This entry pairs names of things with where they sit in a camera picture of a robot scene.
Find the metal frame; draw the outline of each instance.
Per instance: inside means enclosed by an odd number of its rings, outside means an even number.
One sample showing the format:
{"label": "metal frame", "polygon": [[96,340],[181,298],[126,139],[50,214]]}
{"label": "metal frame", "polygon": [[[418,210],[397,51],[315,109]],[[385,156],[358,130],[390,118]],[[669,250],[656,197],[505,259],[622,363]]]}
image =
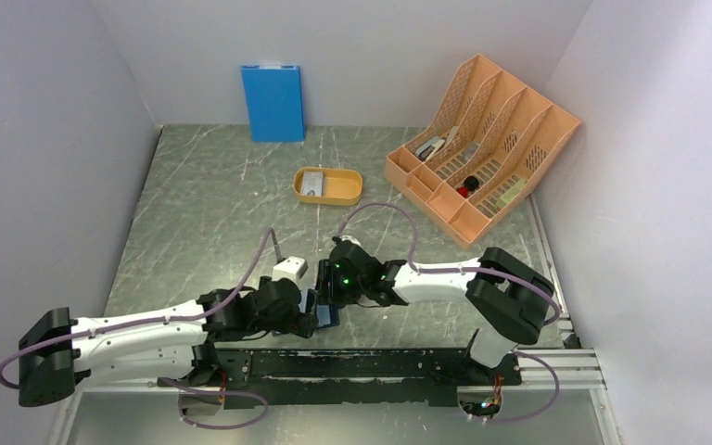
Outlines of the metal frame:
{"label": "metal frame", "polygon": [[[528,205],[531,209],[534,235],[539,246],[539,253],[542,257],[542,267],[545,275],[550,277],[555,286],[555,294],[561,305],[561,319],[558,322],[562,337],[568,337],[568,333],[574,333],[574,327],[569,317],[568,308],[564,300],[564,293],[561,289],[558,273],[555,269],[553,254],[547,242],[547,235],[541,222],[539,208],[533,195],[528,196]],[[620,431],[617,427],[616,418],[604,383],[602,370],[596,358],[594,350],[534,350],[523,349],[528,353],[539,356],[549,363],[558,374],[562,390],[579,389],[588,390],[591,394],[593,411],[602,433],[602,440],[605,445],[621,445],[623,443]],[[507,391],[518,390],[552,390],[554,388],[553,378],[550,373],[539,363],[530,359],[520,358],[520,374],[523,384],[517,387],[504,387]],[[459,387],[461,393],[490,391],[491,387]],[[88,388],[77,392],[72,397],[62,401],[58,405],[58,411],[54,424],[48,436],[47,445],[65,445],[69,439],[75,416],[78,412],[81,399],[85,393],[178,393],[176,388],[158,387],[155,380],[140,379],[124,382],[110,383],[96,388]]]}

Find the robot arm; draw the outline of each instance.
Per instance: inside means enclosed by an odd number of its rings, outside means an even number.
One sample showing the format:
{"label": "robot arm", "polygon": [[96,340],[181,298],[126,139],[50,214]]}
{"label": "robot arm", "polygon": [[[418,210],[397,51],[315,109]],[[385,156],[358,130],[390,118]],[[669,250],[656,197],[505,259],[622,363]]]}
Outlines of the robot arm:
{"label": "robot arm", "polygon": [[194,321],[139,324],[101,333],[114,324],[159,317],[196,315],[217,306],[232,289],[215,290],[197,300],[171,308],[108,318],[71,319],[69,308],[48,312],[20,341],[21,349],[69,333],[91,332],[70,341],[26,354],[19,359],[19,404],[40,406],[87,388],[141,377],[185,378],[192,385],[208,382],[217,368],[214,342],[238,341],[263,331],[310,337],[317,325],[318,304],[343,306],[362,296],[382,306],[419,301],[470,302],[486,322],[471,340],[467,361],[488,369],[519,344],[534,344],[548,310],[547,303],[522,286],[498,288],[501,279],[464,269],[485,267],[510,273],[542,287],[553,285],[521,261],[498,248],[479,259],[458,263],[418,265],[456,272],[419,274],[402,260],[381,263],[350,241],[335,239],[328,260],[319,261],[314,299],[299,309],[298,278],[303,261],[291,273],[262,277],[258,289],[243,287],[246,295]]}

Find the black round object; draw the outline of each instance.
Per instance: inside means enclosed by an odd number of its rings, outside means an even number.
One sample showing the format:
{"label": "black round object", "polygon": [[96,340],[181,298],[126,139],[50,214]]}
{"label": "black round object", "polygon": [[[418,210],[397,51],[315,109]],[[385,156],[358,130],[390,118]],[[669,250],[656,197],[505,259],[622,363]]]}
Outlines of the black round object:
{"label": "black round object", "polygon": [[473,192],[481,185],[476,178],[476,176],[468,176],[463,181],[463,185],[468,189],[469,192]]}

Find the table surface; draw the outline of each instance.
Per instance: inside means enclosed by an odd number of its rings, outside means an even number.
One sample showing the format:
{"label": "table surface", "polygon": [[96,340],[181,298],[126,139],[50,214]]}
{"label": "table surface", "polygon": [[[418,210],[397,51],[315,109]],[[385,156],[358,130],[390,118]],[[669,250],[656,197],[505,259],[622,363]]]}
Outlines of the table surface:
{"label": "table surface", "polygon": [[[296,171],[305,166],[344,168],[364,181],[362,203],[387,201],[416,219],[419,262],[452,262],[478,257],[498,246],[553,280],[529,200],[517,206],[473,248],[463,250],[394,188],[383,174],[386,154],[421,128],[311,127],[304,142],[258,144],[240,125],[166,125],[146,178],[106,316],[162,309],[233,287],[258,248],[265,227],[273,227],[285,256],[310,264],[302,284],[313,286],[315,265],[333,246],[331,236],[350,208],[299,202]],[[405,257],[410,225],[398,212],[370,208],[345,232],[380,260]],[[249,278],[255,286],[271,274],[274,254],[263,252]],[[464,347],[483,317],[469,304],[428,302],[408,307],[340,311],[340,326],[312,338],[267,336],[228,343],[251,348]],[[536,347],[561,348],[555,324],[542,329]]]}

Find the yellow tray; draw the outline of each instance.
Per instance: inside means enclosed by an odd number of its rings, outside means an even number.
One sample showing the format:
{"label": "yellow tray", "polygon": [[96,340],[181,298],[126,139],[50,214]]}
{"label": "yellow tray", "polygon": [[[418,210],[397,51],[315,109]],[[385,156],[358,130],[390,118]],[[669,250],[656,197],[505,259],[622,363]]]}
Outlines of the yellow tray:
{"label": "yellow tray", "polygon": [[[301,194],[301,178],[304,176],[304,172],[324,173],[324,195],[322,197],[307,197]],[[296,172],[293,191],[296,192],[296,197],[301,202],[352,206],[362,199],[362,184],[362,176],[353,170],[304,167]]]}

